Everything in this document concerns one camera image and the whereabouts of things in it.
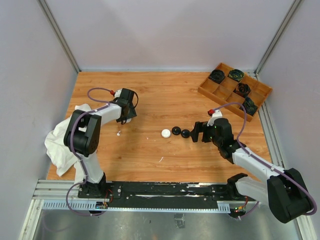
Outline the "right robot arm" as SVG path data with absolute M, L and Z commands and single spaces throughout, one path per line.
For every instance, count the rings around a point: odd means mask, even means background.
M 226 118 L 195 122 L 190 132 L 194 143 L 198 141 L 199 134 L 203 134 L 202 142 L 213 143 L 224 159 L 257 178 L 254 180 L 244 173 L 229 178 L 226 193 L 230 199 L 247 196 L 267 205 L 281 223 L 317 212 L 317 204 L 309 194 L 301 173 L 295 168 L 284 169 L 259 157 L 234 137 Z

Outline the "white charging case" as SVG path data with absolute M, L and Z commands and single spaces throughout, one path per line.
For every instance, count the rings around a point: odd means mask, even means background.
M 124 123 L 129 123 L 129 122 L 131 122 L 131 120 L 132 120 L 132 118 L 127 118 L 127 119 L 124 121 Z
M 165 128 L 161 131 L 161 136 L 163 138 L 167 139 L 171 136 L 171 131 L 169 129 Z

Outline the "black charging case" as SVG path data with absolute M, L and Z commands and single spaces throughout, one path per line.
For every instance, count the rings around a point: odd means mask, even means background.
M 180 135 L 181 134 L 181 128 L 179 126 L 174 126 L 172 129 L 171 129 L 171 132 L 173 135 L 177 136 L 177 135 Z
M 190 137 L 191 132 L 188 129 L 183 129 L 180 134 L 183 138 L 187 139 Z

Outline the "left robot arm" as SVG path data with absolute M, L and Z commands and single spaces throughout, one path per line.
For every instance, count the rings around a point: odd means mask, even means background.
M 115 121 L 121 125 L 137 116 L 138 94 L 131 89 L 113 91 L 103 87 L 88 90 L 90 100 L 103 106 L 92 110 L 74 110 L 65 131 L 63 143 L 77 158 L 84 177 L 79 186 L 79 198 L 102 198 L 108 193 L 106 174 L 102 170 L 97 149 L 101 127 Z

